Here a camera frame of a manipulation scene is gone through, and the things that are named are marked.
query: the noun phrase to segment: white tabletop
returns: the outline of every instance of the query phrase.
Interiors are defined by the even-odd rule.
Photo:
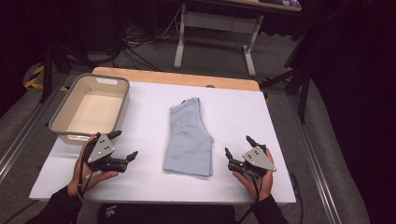
[[[163,170],[170,137],[170,110],[191,97],[201,99],[202,119],[215,139],[213,175],[176,175]],[[112,158],[125,159],[139,151],[125,173],[100,183],[85,194],[96,202],[118,203],[250,203],[246,189],[228,170],[224,148],[242,161],[251,149],[246,135],[267,145],[275,160],[273,196],[278,203],[295,203],[286,165],[273,123],[260,91],[235,91],[202,87],[131,82],[130,103],[115,142]],[[70,181],[81,146],[58,138],[30,198],[48,200]]]

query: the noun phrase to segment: black sleeve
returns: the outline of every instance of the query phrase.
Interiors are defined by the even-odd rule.
[[[78,212],[82,202],[75,197],[71,199],[67,192],[67,187],[52,194],[49,203],[36,216],[26,223],[64,223],[69,224],[72,220],[77,220]]]
[[[252,206],[254,216],[260,224],[289,224],[272,195]]]

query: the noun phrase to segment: metal frame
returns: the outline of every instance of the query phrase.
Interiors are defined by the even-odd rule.
[[[67,77],[68,75],[65,74],[59,76],[56,79],[52,88],[55,90],[59,90],[66,81]],[[36,106],[32,115],[27,120],[26,124],[23,126],[21,132],[18,134],[14,142],[8,148],[6,154],[0,160],[0,184],[3,182],[8,171],[11,169],[12,165],[17,160],[18,156],[21,154],[26,143],[29,141],[30,136],[35,131],[35,126],[38,123],[38,121],[41,119],[41,115],[45,112],[46,108],[51,103],[56,93],[58,93],[58,91],[50,92],[49,95],[47,96],[47,100],[44,103],[38,104]]]
[[[294,116],[294,122],[297,126],[297,129],[303,139],[304,149],[306,152],[307,160],[309,168],[312,171],[312,175],[314,177],[315,183],[318,188],[318,193],[320,199],[322,200],[324,210],[326,212],[327,218],[329,219],[330,224],[341,224],[341,218],[338,214],[334,199],[332,198],[332,193],[330,191],[329,185],[326,181],[326,178],[321,169],[320,163],[318,161],[318,157],[315,153],[316,149],[313,147],[311,139],[309,137],[308,130],[305,125],[300,120],[299,113],[299,103],[298,97],[293,95],[288,95],[284,92],[283,89],[280,88],[270,88],[263,91],[265,93],[270,94],[281,94],[287,97],[289,107],[291,109],[291,113]]]
[[[180,33],[174,67],[176,69],[181,68],[181,61],[183,59],[185,43],[184,31],[186,26],[190,26],[197,28],[236,32],[241,34],[250,34],[250,42],[247,46],[243,46],[243,53],[245,55],[248,74],[251,77],[255,77],[256,71],[254,69],[254,64],[250,52],[253,49],[253,45],[256,41],[256,37],[259,33],[261,25],[262,16],[259,16],[257,20],[218,16],[213,14],[187,11],[186,5],[183,5],[181,9]]]

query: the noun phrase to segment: black stand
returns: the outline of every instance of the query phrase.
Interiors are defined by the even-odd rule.
[[[301,98],[300,98],[300,103],[298,107],[298,114],[300,117],[301,123],[305,123],[304,120],[304,113],[305,113],[305,106],[306,106],[306,98],[308,96],[308,88],[309,88],[309,81],[310,81],[310,76],[308,75],[308,72],[303,70],[303,69],[292,69],[289,72],[286,72],[278,77],[275,77],[274,79],[271,79],[269,81],[263,82],[260,84],[260,89],[266,89],[280,81],[285,80],[286,78],[292,77],[290,83],[286,86],[285,88],[285,93],[287,95],[295,95],[297,91],[300,89],[301,86],[303,86],[302,93],[301,93]]]
[[[66,55],[70,54],[80,62],[89,66],[91,69],[97,67],[97,65],[91,62],[84,56],[81,56],[78,52],[70,49],[66,45],[58,42],[51,43],[47,46],[44,56],[44,89],[41,95],[40,103],[44,103],[47,97],[52,91],[52,63],[55,63],[58,70],[62,73],[70,73],[72,67]]]
[[[302,43],[304,42],[309,43],[312,40],[315,40],[316,43],[312,44],[312,47],[310,47],[311,48],[310,52],[306,53],[307,54],[305,55],[306,59],[302,64],[299,65],[300,68],[293,68],[291,71],[287,73],[284,73],[278,77],[275,77],[272,80],[260,84],[261,89],[266,89],[276,84],[279,81],[283,81],[286,78],[292,77],[290,83],[285,88],[285,93],[287,95],[295,95],[300,89],[300,87],[303,86],[301,91],[300,103],[298,107],[299,110],[298,114],[301,123],[305,123],[304,114],[305,114],[306,98],[308,96],[310,79],[314,75],[312,71],[315,68],[317,68],[318,70],[318,64],[321,63],[320,55],[326,52],[327,48],[329,48],[332,45],[333,34],[339,32],[337,30],[340,27],[338,22],[341,22],[351,2],[352,0],[344,0],[341,2],[341,4],[338,6],[338,8],[335,10],[334,13],[329,14],[325,19],[321,20],[320,17],[317,17],[316,20],[312,20],[309,22],[308,30],[305,32],[301,42],[297,45],[296,49],[289,58],[289,61],[291,61],[291,58],[293,58],[294,55],[297,53],[297,50],[302,45]],[[322,26],[323,29],[320,34],[317,33],[318,26]]]

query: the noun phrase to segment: metal bracket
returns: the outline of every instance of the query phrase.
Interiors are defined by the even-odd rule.
[[[107,134],[101,134],[93,151],[88,158],[88,163],[92,163],[94,161],[98,161],[103,157],[114,152],[114,146],[111,143],[110,139],[108,139]]]
[[[266,170],[276,171],[276,167],[271,163],[270,159],[265,155],[260,147],[254,147],[242,156],[250,164],[261,167]]]

